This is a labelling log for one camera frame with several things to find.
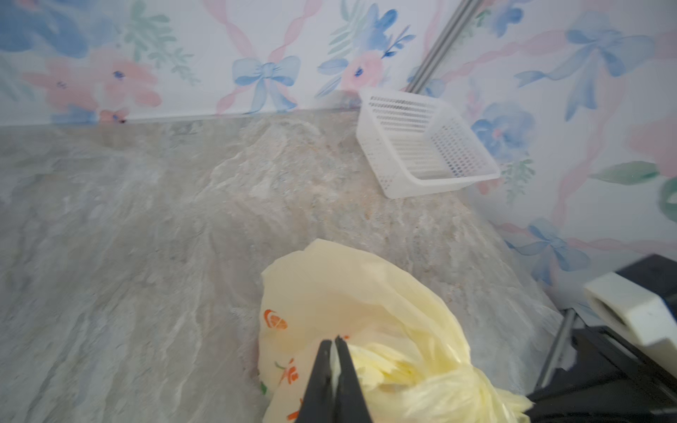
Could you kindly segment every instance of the yellow plastic bag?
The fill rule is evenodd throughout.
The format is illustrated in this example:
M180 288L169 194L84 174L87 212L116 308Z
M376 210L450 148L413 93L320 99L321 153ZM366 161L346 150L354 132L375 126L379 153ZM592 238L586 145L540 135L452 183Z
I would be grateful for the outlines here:
M528 422L531 402L494 388L444 302L409 273L324 240L263 272L263 421L297 417L322 339L344 337L374 422Z

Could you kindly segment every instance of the wall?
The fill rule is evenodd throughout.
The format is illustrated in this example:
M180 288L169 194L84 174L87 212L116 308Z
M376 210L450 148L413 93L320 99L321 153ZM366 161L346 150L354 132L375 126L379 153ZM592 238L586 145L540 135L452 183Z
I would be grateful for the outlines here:
M471 201L558 306L677 259L677 2L485 1L429 86L500 163Z
M459 0L1 0L0 125L356 106Z

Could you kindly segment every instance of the white plastic basket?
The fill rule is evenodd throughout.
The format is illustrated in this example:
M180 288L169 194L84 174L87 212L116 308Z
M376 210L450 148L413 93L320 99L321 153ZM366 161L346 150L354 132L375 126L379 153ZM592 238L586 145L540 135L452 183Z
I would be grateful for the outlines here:
M496 161L449 104L367 88L357 140L388 198L459 190L496 179Z

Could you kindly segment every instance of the gray marble surface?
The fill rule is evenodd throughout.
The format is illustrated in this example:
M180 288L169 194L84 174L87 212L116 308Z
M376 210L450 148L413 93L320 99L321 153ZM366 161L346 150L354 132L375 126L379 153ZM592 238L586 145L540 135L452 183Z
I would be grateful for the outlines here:
M356 121L0 129L0 422L260 420L260 272L315 238L409 271L529 391L552 303L459 194L386 199Z

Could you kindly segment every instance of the orange fruit logo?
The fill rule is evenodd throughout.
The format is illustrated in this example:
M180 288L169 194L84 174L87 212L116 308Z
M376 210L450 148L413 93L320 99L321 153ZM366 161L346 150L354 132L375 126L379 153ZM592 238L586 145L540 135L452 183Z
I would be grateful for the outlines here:
M303 405L303 399L302 399L302 398L299 398L299 401L301 402L301 405ZM296 420L297 418L299 418L299 411L300 411L300 410L301 410L301 408L299 407L299 409L298 409L297 411L294 411L293 413L291 413L290 415L288 415L288 416L287 416L287 421L290 422L290 421L292 421L292 420Z
M263 320L265 320L265 324L267 324L269 328L275 328L279 330L285 330L287 328L287 322L284 321L284 319L281 319L280 316L275 313L275 311L266 310L263 313Z
M278 384L282 383L283 380L287 379L287 382L289 384L292 384L296 382L296 379L299 378L299 374L297 373L296 366L292 365L294 364L294 359L289 360L289 364L287 367L284 368L284 372L282 372L282 377L280 378L280 381Z

